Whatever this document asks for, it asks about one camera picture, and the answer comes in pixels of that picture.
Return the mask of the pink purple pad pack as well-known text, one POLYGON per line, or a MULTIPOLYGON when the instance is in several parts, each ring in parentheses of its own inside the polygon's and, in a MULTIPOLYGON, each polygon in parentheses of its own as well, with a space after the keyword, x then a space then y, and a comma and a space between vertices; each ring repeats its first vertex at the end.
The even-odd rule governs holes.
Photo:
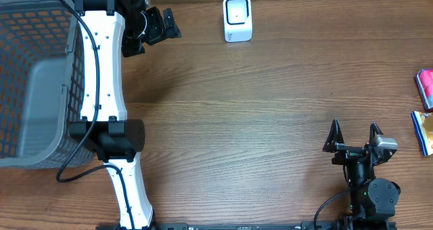
POLYGON ((420 70, 415 75, 415 82, 425 110, 432 112, 432 69, 420 70))

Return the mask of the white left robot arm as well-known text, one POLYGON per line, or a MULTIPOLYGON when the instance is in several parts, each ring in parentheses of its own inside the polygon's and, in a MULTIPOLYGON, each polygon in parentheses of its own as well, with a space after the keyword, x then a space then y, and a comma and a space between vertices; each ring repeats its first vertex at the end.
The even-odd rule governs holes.
POLYGON ((85 91, 80 120, 70 136, 94 151, 110 175, 119 205, 115 229, 157 229, 141 171, 145 127, 128 117, 122 92, 122 58, 145 52, 144 45, 182 36, 171 9, 148 0, 72 0, 81 28, 85 91))

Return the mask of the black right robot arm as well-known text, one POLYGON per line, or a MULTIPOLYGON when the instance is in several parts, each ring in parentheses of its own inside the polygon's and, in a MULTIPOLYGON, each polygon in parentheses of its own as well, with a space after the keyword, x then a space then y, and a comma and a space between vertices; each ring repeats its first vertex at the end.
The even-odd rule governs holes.
POLYGON ((176 12, 185 38, 185 59, 196 61, 190 91, 175 100, 173 126, 184 142, 179 179, 162 187, 165 224, 251 226, 307 209, 319 228, 319 213, 338 199, 334 229, 385 227, 400 190, 377 179, 373 168, 389 159, 373 124, 362 147, 344 143, 332 88, 348 92, 358 38, 326 30, 320 17, 294 26, 278 11, 259 21, 250 43, 204 42, 220 15, 207 5, 176 12))

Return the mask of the beige snack packet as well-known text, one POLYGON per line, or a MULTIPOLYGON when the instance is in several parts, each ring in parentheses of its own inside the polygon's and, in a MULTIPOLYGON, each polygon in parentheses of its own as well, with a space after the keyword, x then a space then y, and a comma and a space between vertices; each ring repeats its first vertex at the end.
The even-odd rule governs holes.
POLYGON ((423 156, 432 155, 432 113, 411 113, 415 134, 423 156))

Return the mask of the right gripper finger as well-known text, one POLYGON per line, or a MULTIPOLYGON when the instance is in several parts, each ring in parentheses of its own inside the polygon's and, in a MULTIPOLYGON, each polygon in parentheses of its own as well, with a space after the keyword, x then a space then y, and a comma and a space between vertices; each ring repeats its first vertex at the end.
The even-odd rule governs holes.
POLYGON ((369 136, 375 137, 376 135, 382 135, 382 134, 383 134, 383 132, 379 128, 378 124, 376 122, 371 123, 369 136))
POLYGON ((340 149, 340 147, 344 146, 344 139, 342 136, 342 132, 340 130, 340 125, 338 119, 334 119, 332 121, 331 129, 329 131, 329 135, 325 141, 323 146, 324 152, 336 152, 340 149))

